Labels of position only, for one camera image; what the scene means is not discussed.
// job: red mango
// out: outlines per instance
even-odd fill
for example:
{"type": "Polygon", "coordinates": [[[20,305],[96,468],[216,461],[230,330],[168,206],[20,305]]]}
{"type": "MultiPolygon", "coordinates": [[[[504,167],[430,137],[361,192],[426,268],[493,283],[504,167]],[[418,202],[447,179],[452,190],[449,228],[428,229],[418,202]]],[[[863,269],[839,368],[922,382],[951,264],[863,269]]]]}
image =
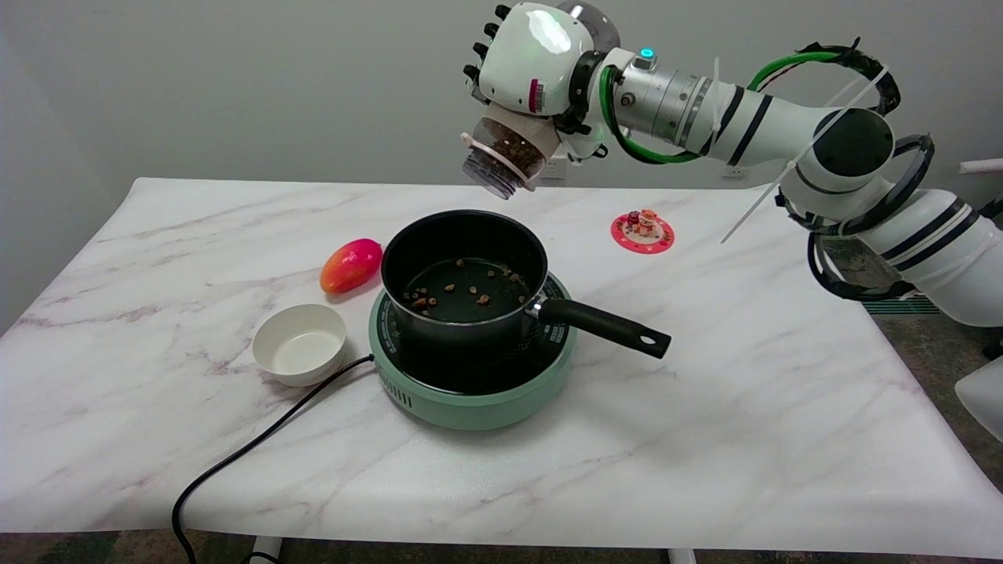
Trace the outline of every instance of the red mango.
{"type": "Polygon", "coordinates": [[[320,288],[329,294],[341,294],[361,286],[379,270],[383,249],[372,239],[346,243],[327,259],[320,271],[320,288]]]}

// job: black saucepan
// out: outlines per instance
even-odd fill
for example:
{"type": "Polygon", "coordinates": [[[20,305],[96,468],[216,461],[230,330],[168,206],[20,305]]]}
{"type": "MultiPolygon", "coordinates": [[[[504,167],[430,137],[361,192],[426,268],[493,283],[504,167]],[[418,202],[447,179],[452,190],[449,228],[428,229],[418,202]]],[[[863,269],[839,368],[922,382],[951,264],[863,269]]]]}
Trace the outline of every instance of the black saucepan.
{"type": "Polygon", "coordinates": [[[534,325],[567,323],[657,358],[671,337],[572,300],[546,299],[547,253],[524,225],[454,210],[405,227],[386,246],[383,286],[401,337],[448,349],[504,348],[534,325]]]}

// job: black handle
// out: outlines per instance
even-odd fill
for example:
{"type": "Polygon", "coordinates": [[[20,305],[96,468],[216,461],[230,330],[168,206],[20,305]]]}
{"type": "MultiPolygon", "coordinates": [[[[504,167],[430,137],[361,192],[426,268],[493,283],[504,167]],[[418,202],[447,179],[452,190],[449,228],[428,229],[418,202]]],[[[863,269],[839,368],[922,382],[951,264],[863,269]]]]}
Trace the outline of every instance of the black handle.
{"type": "Polygon", "coordinates": [[[665,333],[584,303],[546,300],[539,304],[539,308],[538,316],[544,323],[567,323],[655,358],[665,356],[672,342],[672,337],[665,333]]]}

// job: red plate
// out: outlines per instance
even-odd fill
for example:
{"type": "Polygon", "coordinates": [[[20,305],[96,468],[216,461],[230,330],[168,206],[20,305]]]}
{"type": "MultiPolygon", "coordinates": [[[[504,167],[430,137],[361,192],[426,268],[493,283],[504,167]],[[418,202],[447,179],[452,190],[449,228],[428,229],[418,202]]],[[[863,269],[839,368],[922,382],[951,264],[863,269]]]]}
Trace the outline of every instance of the red plate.
{"type": "Polygon", "coordinates": [[[630,213],[620,216],[610,226],[610,235],[617,245],[642,255],[656,255],[668,251],[675,243],[676,234],[662,218],[656,216],[654,225],[645,233],[643,227],[635,229],[629,224],[629,216],[630,213]]]}

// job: red label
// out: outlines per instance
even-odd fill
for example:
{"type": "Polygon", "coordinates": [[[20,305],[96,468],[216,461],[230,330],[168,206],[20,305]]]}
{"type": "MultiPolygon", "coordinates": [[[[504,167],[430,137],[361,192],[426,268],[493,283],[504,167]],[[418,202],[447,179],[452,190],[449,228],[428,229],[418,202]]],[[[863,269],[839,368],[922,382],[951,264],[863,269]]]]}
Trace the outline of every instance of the red label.
{"type": "Polygon", "coordinates": [[[544,90],[546,88],[547,84],[545,82],[541,82],[537,78],[530,80],[530,94],[527,98],[530,113],[539,113],[544,110],[544,90]]]}

